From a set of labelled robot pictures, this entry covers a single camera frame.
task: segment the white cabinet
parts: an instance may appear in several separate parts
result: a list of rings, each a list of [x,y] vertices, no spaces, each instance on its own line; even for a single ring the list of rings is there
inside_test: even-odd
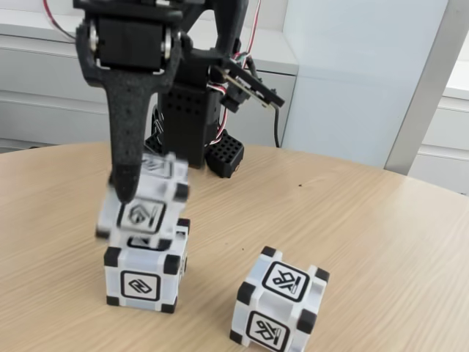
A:
[[[469,152],[460,150],[454,153],[444,148],[423,146],[409,176],[457,193],[469,194]]]
[[[0,62],[0,139],[47,144],[109,139],[106,94],[85,82],[74,45],[0,35]],[[296,77],[289,72],[262,72],[264,66],[273,65],[276,62],[262,57],[258,68],[266,85],[276,88],[286,101],[278,129],[281,140]],[[292,70],[291,63],[279,67]],[[273,110],[250,99],[237,114],[230,113],[227,128],[242,142],[273,146],[273,124]]]
[[[469,194],[469,101],[442,98],[409,176]]]

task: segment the wooden table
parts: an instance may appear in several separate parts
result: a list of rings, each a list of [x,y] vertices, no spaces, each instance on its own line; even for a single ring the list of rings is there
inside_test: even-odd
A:
[[[106,305],[109,160],[107,144],[0,155],[0,351],[243,351],[236,292],[265,245],[331,272],[307,351],[469,351],[467,198],[248,147],[231,180],[190,172],[188,272],[166,315]]]

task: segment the perforated black block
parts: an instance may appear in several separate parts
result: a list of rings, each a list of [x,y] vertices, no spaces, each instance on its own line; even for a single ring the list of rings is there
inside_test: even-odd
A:
[[[163,147],[158,141],[158,133],[154,133],[145,141],[145,147],[151,152],[163,154]]]
[[[207,148],[205,160],[208,167],[218,176],[230,178],[239,167],[243,156],[243,144],[225,130],[220,142]]]

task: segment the white wire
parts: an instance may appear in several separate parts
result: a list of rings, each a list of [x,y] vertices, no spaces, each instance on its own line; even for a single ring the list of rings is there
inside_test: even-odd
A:
[[[209,87],[209,88],[211,88],[211,89],[214,89],[214,90],[220,92],[220,93],[223,94],[223,95],[226,94],[226,89],[225,89],[225,87],[223,87],[223,86],[214,86],[214,85],[208,83],[208,84],[207,84],[207,87]]]

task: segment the white cube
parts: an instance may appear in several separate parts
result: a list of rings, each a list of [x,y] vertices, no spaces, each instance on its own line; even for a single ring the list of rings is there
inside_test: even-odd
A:
[[[328,284],[329,273],[316,266],[302,271],[265,247],[237,293],[230,339],[254,341],[274,352],[306,348]]]
[[[121,247],[128,238],[149,241],[150,248],[174,240],[174,226],[188,199],[188,164],[174,154],[143,154],[135,198],[122,204],[111,178],[97,223],[96,236]]]
[[[168,249],[152,249],[148,241],[129,237],[104,255],[107,303],[113,306],[173,313],[181,278],[187,268],[190,221],[180,219]]]

